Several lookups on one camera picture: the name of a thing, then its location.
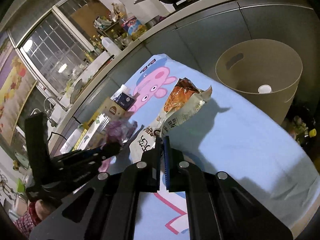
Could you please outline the orange white snack bag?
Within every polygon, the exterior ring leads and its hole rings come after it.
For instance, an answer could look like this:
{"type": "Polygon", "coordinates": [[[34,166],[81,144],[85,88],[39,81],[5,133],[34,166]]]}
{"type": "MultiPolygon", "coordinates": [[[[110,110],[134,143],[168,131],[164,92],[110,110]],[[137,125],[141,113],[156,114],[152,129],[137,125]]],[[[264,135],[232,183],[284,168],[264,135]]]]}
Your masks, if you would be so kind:
{"type": "Polygon", "coordinates": [[[157,138],[164,138],[170,130],[195,115],[210,100],[212,92],[211,86],[201,90],[188,78],[179,79],[157,118],[130,144],[132,162],[140,161],[144,152],[155,148],[157,138]]]}

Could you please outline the dark red snack bag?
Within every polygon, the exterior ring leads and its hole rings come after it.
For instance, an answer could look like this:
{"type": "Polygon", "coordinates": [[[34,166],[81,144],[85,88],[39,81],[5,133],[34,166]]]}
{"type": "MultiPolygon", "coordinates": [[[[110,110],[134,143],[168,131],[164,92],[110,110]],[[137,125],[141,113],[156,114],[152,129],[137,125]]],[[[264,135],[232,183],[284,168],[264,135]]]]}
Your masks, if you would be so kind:
{"type": "Polygon", "coordinates": [[[105,127],[105,143],[117,142],[124,146],[137,129],[137,122],[129,122],[126,119],[111,121],[105,127]]]}

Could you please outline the barred kitchen window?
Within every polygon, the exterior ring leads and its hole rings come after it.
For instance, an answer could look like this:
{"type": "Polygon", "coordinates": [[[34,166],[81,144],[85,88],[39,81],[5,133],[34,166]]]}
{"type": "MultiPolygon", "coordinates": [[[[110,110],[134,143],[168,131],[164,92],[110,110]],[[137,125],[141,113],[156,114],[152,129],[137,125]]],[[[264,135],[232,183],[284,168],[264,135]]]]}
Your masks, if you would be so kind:
{"type": "Polygon", "coordinates": [[[58,97],[65,94],[97,58],[97,54],[81,44],[52,12],[35,24],[19,51],[38,79],[58,97]]]}

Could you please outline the beige round trash bin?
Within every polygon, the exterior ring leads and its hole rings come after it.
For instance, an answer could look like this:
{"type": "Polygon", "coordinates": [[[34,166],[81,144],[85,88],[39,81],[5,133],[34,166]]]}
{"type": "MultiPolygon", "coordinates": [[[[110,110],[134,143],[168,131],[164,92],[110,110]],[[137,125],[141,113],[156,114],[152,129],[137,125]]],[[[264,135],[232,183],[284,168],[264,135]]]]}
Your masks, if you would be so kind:
{"type": "Polygon", "coordinates": [[[297,91],[303,63],[299,54],[287,44],[254,39],[222,53],[215,72],[223,85],[281,124],[297,91]],[[271,86],[272,92],[259,94],[258,88],[265,84],[271,86]]]}

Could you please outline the steel sink faucet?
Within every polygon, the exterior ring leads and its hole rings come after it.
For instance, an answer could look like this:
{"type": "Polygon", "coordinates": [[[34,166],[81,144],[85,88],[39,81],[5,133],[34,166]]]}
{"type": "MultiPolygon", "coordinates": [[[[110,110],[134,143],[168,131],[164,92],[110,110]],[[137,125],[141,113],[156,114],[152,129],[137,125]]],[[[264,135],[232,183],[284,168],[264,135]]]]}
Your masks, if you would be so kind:
{"type": "Polygon", "coordinates": [[[45,98],[45,100],[43,102],[43,108],[44,108],[44,112],[47,115],[47,119],[50,122],[52,127],[57,126],[57,122],[51,117],[52,113],[54,111],[55,105],[60,106],[65,112],[68,111],[68,108],[66,108],[64,105],[62,105],[59,102],[59,100],[57,100],[57,98],[55,98],[53,96],[49,96],[49,97],[45,98]]]}

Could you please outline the Peppa Pig blue tablecloth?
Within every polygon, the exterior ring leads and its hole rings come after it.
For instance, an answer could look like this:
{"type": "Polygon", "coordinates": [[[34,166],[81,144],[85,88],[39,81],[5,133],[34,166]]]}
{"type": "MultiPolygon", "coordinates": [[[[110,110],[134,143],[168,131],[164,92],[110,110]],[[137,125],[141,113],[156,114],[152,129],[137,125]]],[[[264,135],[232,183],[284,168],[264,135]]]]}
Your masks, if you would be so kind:
{"type": "MultiPolygon", "coordinates": [[[[290,228],[296,239],[319,239],[319,173],[303,149],[264,112],[242,96],[165,54],[148,60],[125,60],[108,74],[134,94],[151,60],[165,59],[157,94],[132,116],[138,128],[157,117],[179,78],[213,92],[201,110],[169,133],[173,148],[204,171],[225,171],[290,228]]],[[[164,174],[158,193],[139,200],[134,239],[189,239],[185,194],[169,193],[164,174]]]]}

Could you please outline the brown cardboard box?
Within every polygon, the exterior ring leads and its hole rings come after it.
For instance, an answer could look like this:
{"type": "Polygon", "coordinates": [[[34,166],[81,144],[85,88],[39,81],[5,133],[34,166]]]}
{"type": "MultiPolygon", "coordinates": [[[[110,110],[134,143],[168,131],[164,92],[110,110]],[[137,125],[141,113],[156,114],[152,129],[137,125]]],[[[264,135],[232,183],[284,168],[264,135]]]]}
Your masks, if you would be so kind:
{"type": "Polygon", "coordinates": [[[125,114],[125,110],[108,97],[88,120],[88,126],[91,126],[100,114],[105,114],[111,120],[118,120],[125,114]]]}

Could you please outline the dark blue small box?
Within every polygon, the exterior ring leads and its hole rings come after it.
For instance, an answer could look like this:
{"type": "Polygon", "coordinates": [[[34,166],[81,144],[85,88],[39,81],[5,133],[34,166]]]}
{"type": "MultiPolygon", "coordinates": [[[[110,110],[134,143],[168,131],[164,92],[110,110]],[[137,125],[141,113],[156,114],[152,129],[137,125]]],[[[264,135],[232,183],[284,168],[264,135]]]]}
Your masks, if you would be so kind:
{"type": "Polygon", "coordinates": [[[123,110],[129,110],[133,104],[135,103],[135,98],[127,95],[124,92],[121,92],[118,96],[116,96],[113,101],[119,105],[123,110]]]}

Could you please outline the black bin with vegetable scraps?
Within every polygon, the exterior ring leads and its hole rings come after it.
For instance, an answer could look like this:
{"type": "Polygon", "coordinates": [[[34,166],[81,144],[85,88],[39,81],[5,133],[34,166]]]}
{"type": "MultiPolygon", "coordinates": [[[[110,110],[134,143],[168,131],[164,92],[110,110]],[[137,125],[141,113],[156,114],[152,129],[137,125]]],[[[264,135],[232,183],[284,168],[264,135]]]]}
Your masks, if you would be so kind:
{"type": "Polygon", "coordinates": [[[319,147],[319,119],[308,105],[292,105],[287,120],[293,127],[296,142],[305,152],[313,152],[319,147]]]}

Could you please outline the white paper cup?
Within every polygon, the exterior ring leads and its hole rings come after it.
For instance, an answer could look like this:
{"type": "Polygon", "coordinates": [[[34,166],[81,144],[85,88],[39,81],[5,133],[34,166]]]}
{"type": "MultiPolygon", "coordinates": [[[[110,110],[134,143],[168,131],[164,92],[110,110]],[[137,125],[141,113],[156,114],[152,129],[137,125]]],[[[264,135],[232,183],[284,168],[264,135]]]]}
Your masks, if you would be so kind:
{"type": "Polygon", "coordinates": [[[271,93],[272,92],[272,88],[270,85],[261,85],[259,88],[258,88],[258,93],[259,94],[268,94],[268,93],[271,93]]]}

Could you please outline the white plastic jug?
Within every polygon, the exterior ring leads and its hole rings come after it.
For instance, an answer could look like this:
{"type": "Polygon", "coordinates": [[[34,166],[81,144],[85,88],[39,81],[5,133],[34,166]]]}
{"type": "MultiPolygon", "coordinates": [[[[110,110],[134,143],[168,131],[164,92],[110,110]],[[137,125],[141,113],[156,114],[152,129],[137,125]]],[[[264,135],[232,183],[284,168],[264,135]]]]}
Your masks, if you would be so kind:
{"type": "Polygon", "coordinates": [[[109,37],[101,36],[100,39],[101,44],[111,56],[117,56],[121,53],[121,49],[109,37]]]}

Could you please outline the grey lower cabinets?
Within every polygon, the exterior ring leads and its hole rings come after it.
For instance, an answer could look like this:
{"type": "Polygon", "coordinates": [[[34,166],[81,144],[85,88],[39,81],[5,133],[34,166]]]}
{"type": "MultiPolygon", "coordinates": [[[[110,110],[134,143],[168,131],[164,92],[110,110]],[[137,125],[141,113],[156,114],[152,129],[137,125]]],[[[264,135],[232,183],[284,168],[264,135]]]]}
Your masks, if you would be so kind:
{"type": "Polygon", "coordinates": [[[303,61],[296,98],[319,105],[319,18],[307,0],[234,0],[152,28],[101,68],[59,123],[49,143],[58,154],[78,124],[86,122],[152,55],[167,54],[215,78],[217,59],[228,48],[265,38],[291,46],[303,61]]]}

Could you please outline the blue snack package on counter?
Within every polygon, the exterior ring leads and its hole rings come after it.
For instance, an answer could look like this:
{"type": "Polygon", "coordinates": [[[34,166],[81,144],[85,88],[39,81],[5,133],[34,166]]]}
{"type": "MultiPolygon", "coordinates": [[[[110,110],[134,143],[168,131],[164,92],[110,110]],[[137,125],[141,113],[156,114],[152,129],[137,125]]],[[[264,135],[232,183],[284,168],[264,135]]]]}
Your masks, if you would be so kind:
{"type": "Polygon", "coordinates": [[[121,27],[130,35],[132,36],[140,28],[143,27],[141,22],[136,18],[136,16],[131,16],[129,18],[122,18],[121,19],[121,27]]]}

